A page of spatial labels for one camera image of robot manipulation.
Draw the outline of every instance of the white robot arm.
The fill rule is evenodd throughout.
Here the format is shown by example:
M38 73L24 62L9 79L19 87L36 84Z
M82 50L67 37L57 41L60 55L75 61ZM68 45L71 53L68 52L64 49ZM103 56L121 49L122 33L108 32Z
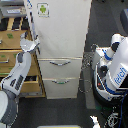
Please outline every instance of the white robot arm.
M121 22L128 34L128 11L121 12ZM128 90L128 37L120 34L112 36L111 46L97 48L92 69L93 92L106 105L118 104Z
M14 68L1 81L0 128L11 127L17 117L18 103L16 98L31 66L30 53L34 53L40 43L38 38L35 41L28 41L25 37L26 33L21 35L20 45L23 52L17 54Z

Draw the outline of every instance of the logo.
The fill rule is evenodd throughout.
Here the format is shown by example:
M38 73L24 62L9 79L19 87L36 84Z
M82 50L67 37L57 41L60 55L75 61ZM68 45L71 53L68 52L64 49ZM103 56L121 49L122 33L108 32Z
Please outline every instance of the logo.
M45 13L46 8L44 7L44 5L41 5L40 11L41 11L42 13Z
M125 74L126 74L126 69L124 68L120 68L120 72L117 74L117 77L114 78L114 81L120 85L120 83L122 82L123 78L125 77Z

